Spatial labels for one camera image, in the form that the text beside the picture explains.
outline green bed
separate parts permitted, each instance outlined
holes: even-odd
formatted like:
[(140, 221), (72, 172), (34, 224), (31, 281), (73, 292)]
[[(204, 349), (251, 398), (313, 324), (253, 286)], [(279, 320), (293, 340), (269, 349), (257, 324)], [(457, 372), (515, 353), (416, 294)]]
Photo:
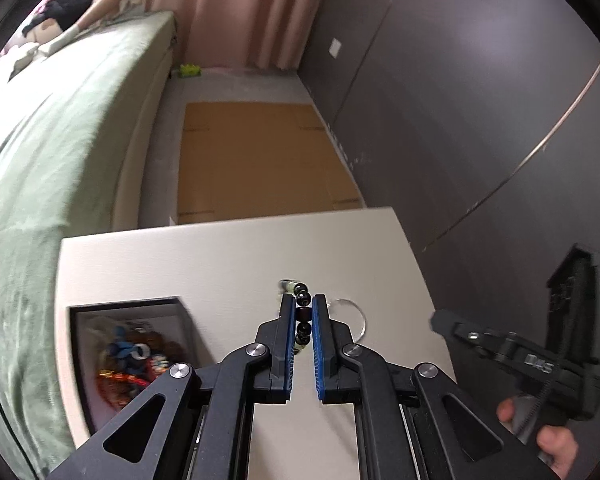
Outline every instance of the green bed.
[(170, 12), (121, 20), (0, 88), (0, 453), (19, 478), (44, 478), (74, 449), (54, 356), (60, 243), (111, 230), (173, 35)]

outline black cable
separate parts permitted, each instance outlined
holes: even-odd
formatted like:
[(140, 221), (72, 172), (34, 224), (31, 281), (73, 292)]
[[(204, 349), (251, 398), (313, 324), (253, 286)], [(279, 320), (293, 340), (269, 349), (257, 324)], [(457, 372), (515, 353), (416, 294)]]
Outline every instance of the black cable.
[[(584, 279), (585, 279), (585, 267), (582, 260), (578, 260), (575, 264), (575, 272), (574, 277), (572, 278), (574, 283), (579, 283), (580, 288), (582, 290), (578, 290), (579, 294), (584, 294)], [(574, 292), (576, 292), (575, 288), (571, 291), (570, 298), (562, 298), (562, 303), (569, 301), (569, 305), (573, 303)], [(567, 357), (567, 352), (569, 351), (571, 345), (571, 338), (573, 336), (573, 330), (576, 325), (577, 311), (575, 308), (570, 309), (569, 318), (567, 320), (567, 324), (562, 332), (562, 336), (560, 338), (560, 346), (558, 347), (558, 359), (555, 364), (555, 368), (549, 378), (542, 385), (542, 389), (538, 394), (536, 402), (532, 406), (531, 410), (526, 414), (525, 419), (522, 421), (522, 424), (516, 429), (515, 436), (519, 437), (523, 431), (525, 431), (526, 427), (531, 423), (536, 414), (542, 409), (544, 404), (547, 402), (549, 395), (551, 394), (551, 390), (554, 387), (555, 378), (560, 373), (562, 368), (562, 363)]]

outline hand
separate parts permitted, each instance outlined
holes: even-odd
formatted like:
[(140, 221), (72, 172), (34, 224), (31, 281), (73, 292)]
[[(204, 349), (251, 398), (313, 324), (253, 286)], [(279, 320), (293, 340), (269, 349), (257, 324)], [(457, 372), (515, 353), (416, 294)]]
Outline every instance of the hand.
[[(500, 422), (511, 422), (516, 411), (512, 399), (503, 400), (496, 410)], [(578, 452), (578, 443), (570, 430), (560, 426), (544, 426), (536, 442), (542, 451), (554, 458), (551, 469), (562, 480), (567, 478)]]

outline floor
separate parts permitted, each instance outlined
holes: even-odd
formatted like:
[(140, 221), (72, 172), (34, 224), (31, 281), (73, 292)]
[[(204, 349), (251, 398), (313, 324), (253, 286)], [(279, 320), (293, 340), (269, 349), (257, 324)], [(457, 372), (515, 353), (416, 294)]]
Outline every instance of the floor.
[(218, 101), (312, 103), (295, 72), (208, 69), (200, 77), (170, 78), (162, 94), (144, 165), (139, 228), (176, 223), (185, 104)]

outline pink curtain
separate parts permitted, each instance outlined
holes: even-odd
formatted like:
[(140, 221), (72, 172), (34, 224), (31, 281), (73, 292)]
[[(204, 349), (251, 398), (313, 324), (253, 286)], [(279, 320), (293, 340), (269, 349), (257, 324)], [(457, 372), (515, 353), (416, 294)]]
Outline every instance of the pink curtain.
[(145, 0), (173, 10), (178, 62), (297, 68), (320, 0)]

